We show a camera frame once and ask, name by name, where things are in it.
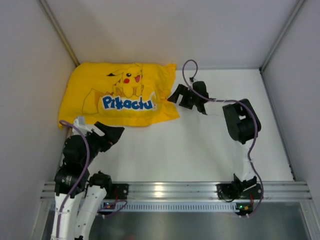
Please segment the yellow Pikachu pillowcase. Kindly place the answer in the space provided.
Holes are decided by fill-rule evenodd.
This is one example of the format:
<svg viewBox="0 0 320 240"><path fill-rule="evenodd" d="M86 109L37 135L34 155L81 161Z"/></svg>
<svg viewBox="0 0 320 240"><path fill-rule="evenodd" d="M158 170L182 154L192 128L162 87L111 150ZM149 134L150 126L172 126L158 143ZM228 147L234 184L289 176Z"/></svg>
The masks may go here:
<svg viewBox="0 0 320 240"><path fill-rule="evenodd" d="M180 117L168 101L176 65L84 62L70 75L58 121L146 127Z"/></svg>

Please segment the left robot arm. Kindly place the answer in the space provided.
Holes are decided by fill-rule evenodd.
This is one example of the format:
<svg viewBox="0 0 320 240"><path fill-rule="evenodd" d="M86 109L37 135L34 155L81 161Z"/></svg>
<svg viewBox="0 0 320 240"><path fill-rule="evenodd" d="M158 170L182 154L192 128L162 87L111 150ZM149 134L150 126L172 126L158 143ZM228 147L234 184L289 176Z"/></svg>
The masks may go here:
<svg viewBox="0 0 320 240"><path fill-rule="evenodd" d="M116 215L128 204L126 194L113 184L110 175L89 172L95 157L114 146L125 129L97 121L94 126L103 133L99 135L78 119L59 123L71 128L73 134L64 142L62 164L54 177L55 214L50 238L87 240L97 215Z"/></svg>

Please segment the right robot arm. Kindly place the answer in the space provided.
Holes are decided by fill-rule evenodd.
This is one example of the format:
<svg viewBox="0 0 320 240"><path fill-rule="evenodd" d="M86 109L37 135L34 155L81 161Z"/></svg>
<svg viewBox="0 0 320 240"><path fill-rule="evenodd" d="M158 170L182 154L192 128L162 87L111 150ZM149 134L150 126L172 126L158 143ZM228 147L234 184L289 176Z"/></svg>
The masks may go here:
<svg viewBox="0 0 320 240"><path fill-rule="evenodd" d="M254 167L251 152L261 130L261 122L250 101L219 100L210 98L203 81L193 82L191 87L179 84L167 99L187 109L196 107L203 115L221 116L225 120L227 132L235 142L233 180L217 185L220 200L232 202L239 199L252 199L255 194L263 195L262 179Z"/></svg>

